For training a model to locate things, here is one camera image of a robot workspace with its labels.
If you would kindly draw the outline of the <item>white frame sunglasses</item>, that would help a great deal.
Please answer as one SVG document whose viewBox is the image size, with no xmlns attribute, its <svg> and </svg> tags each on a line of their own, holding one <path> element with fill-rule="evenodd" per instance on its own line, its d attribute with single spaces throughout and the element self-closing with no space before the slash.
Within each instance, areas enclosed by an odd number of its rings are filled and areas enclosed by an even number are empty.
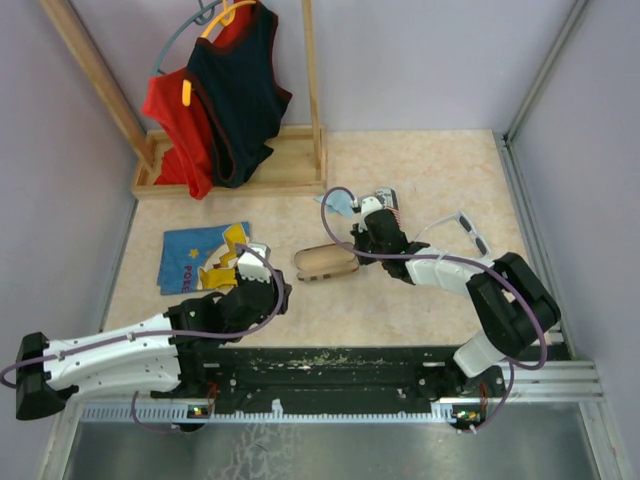
<svg viewBox="0 0 640 480">
<path fill-rule="evenodd" d="M 442 225 L 447 222 L 454 222 L 458 226 L 462 228 L 462 230 L 466 233 L 467 237 L 471 241 L 471 243 L 475 246 L 476 250 L 479 253 L 479 258 L 488 258 L 491 254 L 491 249 L 489 247 L 488 242 L 485 238 L 480 234 L 480 232 L 476 229 L 472 220 L 463 212 L 457 211 L 451 215 L 438 219 L 431 224 L 424 227 L 413 239 L 414 242 L 417 242 L 423 235 L 427 232 L 435 228 L 436 226 Z"/>
</svg>

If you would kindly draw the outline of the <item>light blue cloth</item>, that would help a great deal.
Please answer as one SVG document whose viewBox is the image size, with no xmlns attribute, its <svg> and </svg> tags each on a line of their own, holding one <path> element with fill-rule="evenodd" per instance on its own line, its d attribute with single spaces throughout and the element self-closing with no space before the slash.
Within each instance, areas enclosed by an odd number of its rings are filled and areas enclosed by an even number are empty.
<svg viewBox="0 0 640 480">
<path fill-rule="evenodd" d="M 315 200 L 321 204 L 325 202 L 325 206 L 322 210 L 326 215 L 339 214 L 343 217 L 349 218 L 354 215 L 354 207 L 356 205 L 356 198 L 346 191 L 338 190 L 330 192 L 328 195 L 319 195 Z"/>
</svg>

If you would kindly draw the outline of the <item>plaid glasses case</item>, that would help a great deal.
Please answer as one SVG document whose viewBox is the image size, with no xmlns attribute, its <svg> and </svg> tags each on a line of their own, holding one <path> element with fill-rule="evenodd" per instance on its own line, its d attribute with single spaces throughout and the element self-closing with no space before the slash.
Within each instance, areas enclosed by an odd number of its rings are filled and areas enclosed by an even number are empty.
<svg viewBox="0 0 640 480">
<path fill-rule="evenodd" d="M 356 255 L 336 244 L 299 250 L 294 255 L 297 279 L 314 282 L 355 273 L 359 270 Z"/>
</svg>

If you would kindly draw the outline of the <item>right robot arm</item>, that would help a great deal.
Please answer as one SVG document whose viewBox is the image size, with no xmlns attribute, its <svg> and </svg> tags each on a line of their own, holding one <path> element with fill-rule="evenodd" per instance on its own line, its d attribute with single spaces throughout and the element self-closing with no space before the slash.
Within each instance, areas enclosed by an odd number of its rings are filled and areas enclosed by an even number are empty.
<svg viewBox="0 0 640 480">
<path fill-rule="evenodd" d="M 467 296 L 475 308 L 481 331 L 453 354 L 447 370 L 448 387 L 470 395 L 482 383 L 482 373 L 508 357 L 516 359 L 561 318 L 561 311 L 518 254 L 489 258 L 489 247 L 470 219 L 457 212 L 444 219 L 457 223 L 476 244 L 480 256 L 469 258 L 441 252 L 419 241 L 410 242 L 396 212 L 375 206 L 360 208 L 352 235 L 364 263 L 379 261 L 393 278 L 411 285 L 434 286 Z"/>
</svg>

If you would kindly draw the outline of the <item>flag newsprint glasses case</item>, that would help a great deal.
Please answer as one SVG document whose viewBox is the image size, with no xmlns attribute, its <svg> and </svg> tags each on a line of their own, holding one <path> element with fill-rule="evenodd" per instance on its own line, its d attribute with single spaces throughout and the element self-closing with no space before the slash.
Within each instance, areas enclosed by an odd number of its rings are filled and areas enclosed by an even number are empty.
<svg viewBox="0 0 640 480">
<path fill-rule="evenodd" d="M 380 187 L 375 190 L 375 196 L 385 209 L 390 210 L 393 213 L 396 223 L 401 227 L 401 214 L 396 191 L 393 188 Z"/>
</svg>

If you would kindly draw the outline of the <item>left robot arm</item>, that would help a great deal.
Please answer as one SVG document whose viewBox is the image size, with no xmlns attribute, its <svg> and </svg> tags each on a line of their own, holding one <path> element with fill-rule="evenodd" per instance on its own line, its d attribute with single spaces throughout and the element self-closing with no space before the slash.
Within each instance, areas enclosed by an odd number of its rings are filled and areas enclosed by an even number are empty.
<svg viewBox="0 0 640 480">
<path fill-rule="evenodd" d="M 144 391 L 201 394 L 208 373 L 198 362 L 206 347 L 238 342 L 288 309 L 292 287 L 280 270 L 242 276 L 227 293 L 191 298 L 135 325 L 87 337 L 24 336 L 11 371 L 1 380 L 15 392 L 15 416 L 39 420 L 70 399 Z"/>
</svg>

